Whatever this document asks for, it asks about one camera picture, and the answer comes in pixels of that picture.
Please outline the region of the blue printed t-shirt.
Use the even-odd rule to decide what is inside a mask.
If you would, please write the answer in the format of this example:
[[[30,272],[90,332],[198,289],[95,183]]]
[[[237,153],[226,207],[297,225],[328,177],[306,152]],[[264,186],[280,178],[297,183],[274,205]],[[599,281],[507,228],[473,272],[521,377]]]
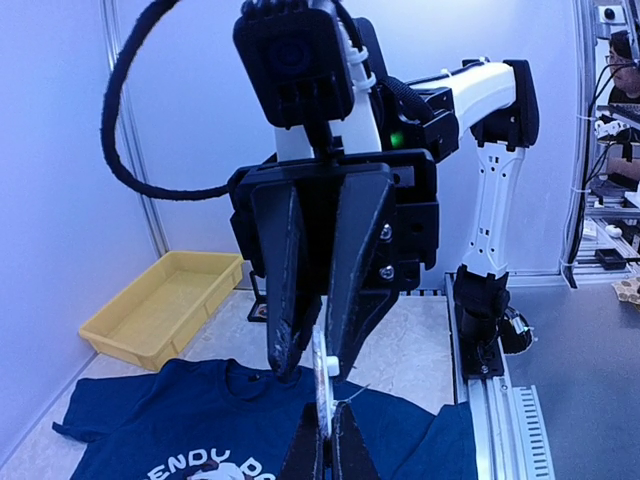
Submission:
[[[467,404],[433,414],[353,383],[335,392],[382,478],[477,477]],[[274,479],[314,397],[307,368],[282,382],[232,359],[174,359],[153,374],[78,381],[54,430],[86,447],[77,479]]]

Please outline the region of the left aluminium frame post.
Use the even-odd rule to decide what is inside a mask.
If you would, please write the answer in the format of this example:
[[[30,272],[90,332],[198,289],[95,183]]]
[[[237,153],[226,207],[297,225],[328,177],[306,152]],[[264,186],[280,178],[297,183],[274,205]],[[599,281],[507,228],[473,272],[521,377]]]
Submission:
[[[113,0],[101,0],[99,2],[99,7],[109,72],[112,72],[121,47],[117,2]],[[120,140],[121,159],[126,161],[127,167],[138,180],[148,183],[148,172],[134,115],[133,104],[129,96],[129,91],[126,87],[122,90],[121,106],[116,132],[118,139]],[[169,242],[158,208],[153,199],[141,194],[136,194],[136,196],[142,209],[144,222],[155,255],[158,258],[161,258],[169,251]]]

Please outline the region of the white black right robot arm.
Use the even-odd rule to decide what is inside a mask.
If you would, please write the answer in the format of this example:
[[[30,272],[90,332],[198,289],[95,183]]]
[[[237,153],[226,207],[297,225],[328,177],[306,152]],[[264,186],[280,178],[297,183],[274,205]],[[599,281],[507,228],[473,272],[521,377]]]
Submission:
[[[381,102],[381,139],[355,152],[354,123],[323,122],[334,140],[312,151],[303,128],[280,129],[275,154],[230,182],[231,223],[243,256],[266,282],[267,351],[274,373],[298,365],[319,315],[345,380],[370,333],[436,262],[437,172],[465,132],[477,142],[478,197],[454,283],[462,372],[504,372],[498,339],[510,295],[504,254],[509,208],[526,151],[539,132],[529,64],[469,61],[451,74],[403,84],[383,76],[361,91]]]

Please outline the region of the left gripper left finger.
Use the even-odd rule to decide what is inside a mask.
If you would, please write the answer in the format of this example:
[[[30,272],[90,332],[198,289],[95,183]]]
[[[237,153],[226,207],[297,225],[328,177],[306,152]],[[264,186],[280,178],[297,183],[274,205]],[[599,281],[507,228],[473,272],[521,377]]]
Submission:
[[[316,404],[307,403],[302,410],[277,479],[324,479],[324,444]]]

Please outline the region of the black brooch box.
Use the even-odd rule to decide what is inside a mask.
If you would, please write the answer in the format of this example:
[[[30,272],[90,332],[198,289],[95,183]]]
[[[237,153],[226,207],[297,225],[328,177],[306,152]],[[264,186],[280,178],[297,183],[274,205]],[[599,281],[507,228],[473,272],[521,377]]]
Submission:
[[[247,315],[247,320],[251,323],[267,322],[267,297],[262,294],[258,288],[257,275],[251,270],[249,272],[252,291],[254,294],[254,303]]]

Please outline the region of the front aluminium rail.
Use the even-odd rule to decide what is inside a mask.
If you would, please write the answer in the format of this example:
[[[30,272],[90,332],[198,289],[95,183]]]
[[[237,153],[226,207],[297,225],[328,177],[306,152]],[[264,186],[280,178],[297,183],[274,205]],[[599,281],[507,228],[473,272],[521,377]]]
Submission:
[[[549,439],[536,387],[514,386],[510,372],[487,379],[463,376],[453,297],[454,275],[445,276],[453,361],[454,400],[471,410],[480,479],[554,479]]]

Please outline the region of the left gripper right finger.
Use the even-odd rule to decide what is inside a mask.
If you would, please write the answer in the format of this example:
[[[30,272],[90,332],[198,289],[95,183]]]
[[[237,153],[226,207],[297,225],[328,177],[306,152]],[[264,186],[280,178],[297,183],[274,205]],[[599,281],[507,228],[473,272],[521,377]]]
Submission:
[[[332,419],[330,472],[333,480],[380,480],[351,405],[339,402]]]

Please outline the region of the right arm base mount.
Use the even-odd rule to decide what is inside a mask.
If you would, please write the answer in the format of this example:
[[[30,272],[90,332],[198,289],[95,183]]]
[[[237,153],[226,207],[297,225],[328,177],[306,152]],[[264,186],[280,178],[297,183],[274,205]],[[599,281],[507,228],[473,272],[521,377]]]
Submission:
[[[502,376],[502,356],[523,353],[534,341],[527,319],[509,305],[508,278],[481,276],[465,265],[456,272],[455,319],[466,380]]]

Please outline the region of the yellow plastic tray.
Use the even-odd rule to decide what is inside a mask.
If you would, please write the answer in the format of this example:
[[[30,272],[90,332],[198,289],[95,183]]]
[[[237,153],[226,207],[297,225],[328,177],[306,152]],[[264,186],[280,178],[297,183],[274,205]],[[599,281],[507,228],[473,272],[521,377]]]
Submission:
[[[158,371],[189,344],[243,278],[239,254],[171,251],[79,329],[99,353]]]

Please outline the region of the person at background desk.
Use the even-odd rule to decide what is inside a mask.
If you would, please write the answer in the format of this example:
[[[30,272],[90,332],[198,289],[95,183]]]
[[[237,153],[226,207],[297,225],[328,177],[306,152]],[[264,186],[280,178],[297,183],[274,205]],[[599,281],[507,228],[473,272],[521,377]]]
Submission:
[[[632,60],[628,32],[613,33],[609,39],[607,57],[614,83],[609,94],[609,104],[639,103],[639,70],[632,65]]]

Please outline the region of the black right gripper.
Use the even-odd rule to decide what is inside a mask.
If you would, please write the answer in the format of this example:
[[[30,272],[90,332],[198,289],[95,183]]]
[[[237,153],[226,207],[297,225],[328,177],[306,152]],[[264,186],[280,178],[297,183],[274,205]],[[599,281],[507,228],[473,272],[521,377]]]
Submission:
[[[434,160],[423,149],[268,161],[230,179],[231,224],[266,282],[268,361],[289,379],[326,313],[327,353],[348,378],[367,337],[431,269],[439,246]]]

